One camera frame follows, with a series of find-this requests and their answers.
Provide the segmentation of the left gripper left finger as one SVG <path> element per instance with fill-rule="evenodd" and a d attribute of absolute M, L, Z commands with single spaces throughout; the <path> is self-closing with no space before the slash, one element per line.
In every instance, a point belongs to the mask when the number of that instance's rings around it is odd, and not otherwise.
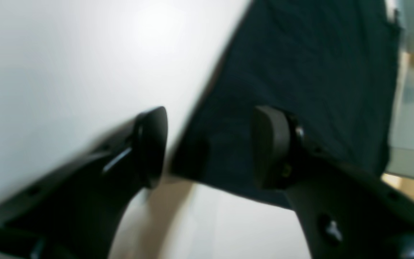
<path fill-rule="evenodd" d="M 106 259 L 129 203 L 161 178 L 166 108 L 140 113 L 96 149 L 0 203 L 0 253 Z"/>

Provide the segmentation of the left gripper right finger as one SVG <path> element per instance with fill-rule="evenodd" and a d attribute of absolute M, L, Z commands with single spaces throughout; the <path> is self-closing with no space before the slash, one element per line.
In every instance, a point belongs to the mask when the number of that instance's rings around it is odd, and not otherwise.
<path fill-rule="evenodd" d="M 258 105 L 254 178 L 283 191 L 313 259 L 414 259 L 414 200 L 307 138 L 297 118 Z"/>

